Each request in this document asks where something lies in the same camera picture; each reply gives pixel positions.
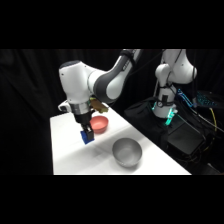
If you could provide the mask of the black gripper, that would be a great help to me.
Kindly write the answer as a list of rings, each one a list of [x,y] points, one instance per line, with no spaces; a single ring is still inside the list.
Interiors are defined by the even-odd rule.
[[[83,132],[87,131],[87,139],[88,139],[88,141],[94,140],[94,131],[93,131],[92,127],[91,127],[91,124],[89,124],[90,120],[92,119],[91,113],[88,112],[88,113],[80,114],[80,115],[75,114],[74,118],[75,118],[77,123],[81,124],[81,128],[82,128],[81,130]]]

